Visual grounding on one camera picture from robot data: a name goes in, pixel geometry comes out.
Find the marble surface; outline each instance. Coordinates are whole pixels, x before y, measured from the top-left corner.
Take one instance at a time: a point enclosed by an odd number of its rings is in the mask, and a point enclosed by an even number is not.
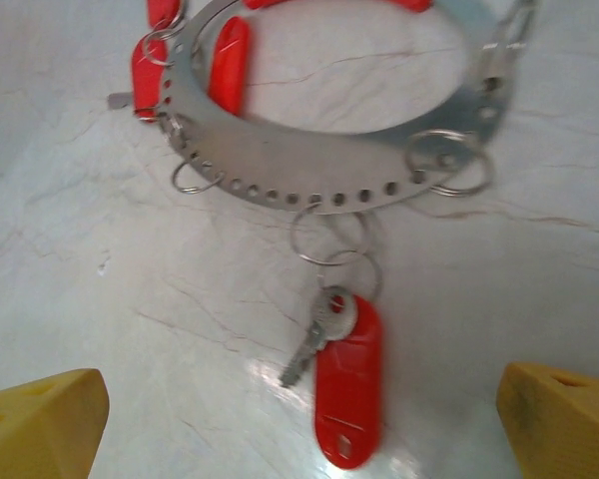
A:
[[[505,364],[599,375],[599,0],[543,2],[488,146],[491,190],[372,214],[384,440],[349,473],[315,445],[310,374],[277,382],[316,289],[292,218],[178,195],[159,131],[107,111],[145,8],[0,1],[0,388],[100,368],[94,478],[519,478],[493,402]],[[327,131],[427,111],[466,59],[440,12],[364,0],[281,5],[258,42],[249,114]],[[341,247],[321,222],[303,233],[315,252]],[[332,273],[364,294],[364,268]]]

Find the metal key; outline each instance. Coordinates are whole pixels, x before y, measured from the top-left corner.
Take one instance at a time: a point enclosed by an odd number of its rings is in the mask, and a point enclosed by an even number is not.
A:
[[[310,317],[306,338],[280,375],[282,387],[295,386],[318,351],[323,350],[329,341],[342,340],[352,332],[357,320],[355,299],[343,287],[327,287],[315,298]]]

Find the red key tag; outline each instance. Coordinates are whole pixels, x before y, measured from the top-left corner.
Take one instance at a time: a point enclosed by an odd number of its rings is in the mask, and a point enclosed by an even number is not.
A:
[[[243,0],[244,4],[252,10],[267,8],[288,0]],[[433,0],[388,0],[389,2],[401,5],[415,13],[421,13],[432,7]]]
[[[135,114],[142,120],[155,121],[155,107],[160,102],[160,81],[164,67],[156,65],[144,56],[142,42],[133,51],[131,58],[131,77],[133,80],[133,104]],[[153,39],[149,41],[149,53],[154,59],[161,62],[167,60],[167,44],[164,40]]]
[[[227,112],[242,112],[247,81],[251,26],[241,17],[232,17],[222,28],[213,55],[209,96]]]
[[[149,0],[149,25],[155,30],[170,28],[185,0]]]
[[[355,296],[357,323],[346,339],[317,354],[314,428],[335,466],[365,463],[381,438],[382,327],[372,304]]]

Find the red plastic key fob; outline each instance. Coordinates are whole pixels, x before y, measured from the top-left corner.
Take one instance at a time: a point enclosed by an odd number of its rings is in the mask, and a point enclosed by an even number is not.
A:
[[[382,327],[372,304],[359,296],[349,337],[316,356],[314,428],[321,451],[335,466],[355,469],[381,438]]]
[[[251,26],[244,18],[231,18],[216,42],[209,96],[236,116],[242,112],[250,48]]]
[[[243,0],[244,4],[252,10],[266,8],[288,0]],[[433,0],[388,0],[389,2],[401,5],[415,13],[421,13],[432,7]]]
[[[164,67],[156,65],[142,52],[142,42],[133,51],[131,78],[133,79],[133,104],[135,114],[145,121],[155,121],[155,107],[160,102],[160,81]],[[167,44],[164,40],[151,40],[149,52],[163,62],[167,60]]]
[[[178,16],[180,2],[185,0],[149,0],[149,25],[153,30],[169,28]]]

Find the key holder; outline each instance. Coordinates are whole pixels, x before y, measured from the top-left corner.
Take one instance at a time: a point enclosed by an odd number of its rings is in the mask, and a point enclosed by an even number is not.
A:
[[[508,108],[514,63],[527,41],[536,4],[517,0],[497,26],[479,0],[437,0],[436,6],[458,23],[468,41],[471,61],[459,88],[419,118],[346,135],[248,122],[209,98],[200,43],[213,41],[207,26],[214,20],[244,10],[238,0],[213,0],[174,40],[165,62],[159,118],[176,118],[183,126],[182,141],[172,146],[207,181],[222,176],[219,188],[269,208],[297,213],[318,197],[321,203],[313,213],[357,213],[435,187],[447,196],[473,194],[489,180],[470,193],[441,186],[474,160],[475,149],[489,162],[481,145],[492,138]],[[437,131],[470,135],[471,143],[432,133]],[[429,133],[420,141],[410,140],[424,132]],[[453,159],[450,165],[447,158]]]

